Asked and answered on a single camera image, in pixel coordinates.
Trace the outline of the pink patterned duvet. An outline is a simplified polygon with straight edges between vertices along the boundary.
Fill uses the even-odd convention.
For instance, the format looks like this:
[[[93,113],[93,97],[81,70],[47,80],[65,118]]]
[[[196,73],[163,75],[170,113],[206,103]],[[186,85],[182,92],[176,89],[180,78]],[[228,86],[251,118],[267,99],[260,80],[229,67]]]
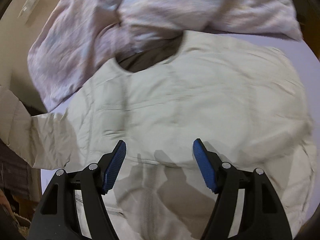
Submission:
[[[51,111],[110,58],[206,28],[302,38],[292,0],[60,0],[29,50],[28,69]]]

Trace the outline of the white wall switch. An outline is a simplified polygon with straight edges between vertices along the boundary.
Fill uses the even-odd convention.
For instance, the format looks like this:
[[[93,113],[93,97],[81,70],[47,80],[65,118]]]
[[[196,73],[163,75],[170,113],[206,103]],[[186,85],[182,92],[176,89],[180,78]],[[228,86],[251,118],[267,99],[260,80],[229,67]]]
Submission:
[[[26,0],[22,9],[20,10],[18,18],[22,18],[25,22],[27,22],[38,2],[39,0]]]

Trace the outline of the beige puffer jacket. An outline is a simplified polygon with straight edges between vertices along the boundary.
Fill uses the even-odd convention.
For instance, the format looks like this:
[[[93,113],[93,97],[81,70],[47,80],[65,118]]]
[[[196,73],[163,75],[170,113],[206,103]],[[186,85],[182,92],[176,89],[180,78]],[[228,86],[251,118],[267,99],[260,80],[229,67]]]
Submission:
[[[305,88],[281,50],[195,31],[146,70],[108,60],[63,114],[31,116],[1,89],[1,141],[33,168],[79,171],[126,142],[103,197],[120,239],[201,237],[216,197],[193,156],[198,138],[239,169],[262,168],[296,235],[316,176],[312,130]]]

